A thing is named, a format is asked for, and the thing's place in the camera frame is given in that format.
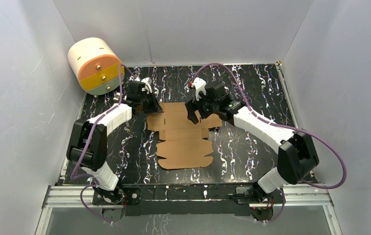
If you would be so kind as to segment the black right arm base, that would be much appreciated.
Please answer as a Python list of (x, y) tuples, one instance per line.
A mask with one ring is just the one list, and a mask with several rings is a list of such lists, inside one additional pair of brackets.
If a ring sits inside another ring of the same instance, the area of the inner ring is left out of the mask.
[[(282, 205), (275, 215), (273, 207), (277, 202), (277, 193), (282, 198)], [(286, 197), (282, 188), (278, 188), (271, 193), (265, 193), (255, 184), (251, 187), (237, 187), (235, 193), (229, 195), (229, 199), (237, 204), (249, 205), (250, 215), (254, 221), (264, 224), (279, 218), (286, 204)]]

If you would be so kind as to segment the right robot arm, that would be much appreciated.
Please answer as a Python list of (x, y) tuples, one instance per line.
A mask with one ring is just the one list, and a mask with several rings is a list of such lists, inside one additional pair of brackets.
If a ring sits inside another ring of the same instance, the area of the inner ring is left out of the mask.
[(221, 120), (255, 135), (277, 153), (277, 166), (253, 183), (247, 196), (265, 203), (272, 198), (273, 191), (297, 184), (319, 164), (311, 136), (277, 127), (243, 101), (232, 99), (223, 84), (215, 82), (208, 86), (204, 80), (196, 78), (190, 88), (195, 95), (185, 107), (192, 123), (216, 114)]

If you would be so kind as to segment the brown cardboard box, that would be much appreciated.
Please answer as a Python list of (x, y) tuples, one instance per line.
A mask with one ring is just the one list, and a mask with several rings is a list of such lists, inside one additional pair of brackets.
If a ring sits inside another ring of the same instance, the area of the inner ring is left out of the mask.
[(159, 135), (156, 145), (158, 164), (166, 170), (207, 167), (213, 162), (211, 128), (221, 127), (222, 120), (212, 114), (206, 119), (197, 115), (198, 123), (187, 119), (184, 102), (160, 103), (161, 113), (147, 117), (148, 130)]

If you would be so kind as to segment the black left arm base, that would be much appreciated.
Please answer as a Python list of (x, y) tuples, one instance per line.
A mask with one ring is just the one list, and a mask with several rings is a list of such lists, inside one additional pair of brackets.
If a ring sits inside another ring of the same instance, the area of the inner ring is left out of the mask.
[(113, 191), (94, 187), (93, 205), (103, 206), (99, 215), (106, 221), (117, 222), (124, 217), (127, 206), (137, 206), (141, 200), (138, 187), (118, 184)]

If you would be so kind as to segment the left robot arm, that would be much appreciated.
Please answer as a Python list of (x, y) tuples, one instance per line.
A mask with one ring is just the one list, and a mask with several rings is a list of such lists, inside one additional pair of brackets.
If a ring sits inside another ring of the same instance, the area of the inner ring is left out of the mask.
[(88, 120), (78, 119), (74, 122), (66, 152), (68, 161), (96, 180), (98, 188), (105, 191), (104, 196), (110, 203), (121, 202), (124, 191), (117, 186), (119, 178), (106, 162), (107, 137), (135, 115), (153, 114), (161, 110), (149, 77), (129, 81), (124, 94), (117, 98), (110, 109)]

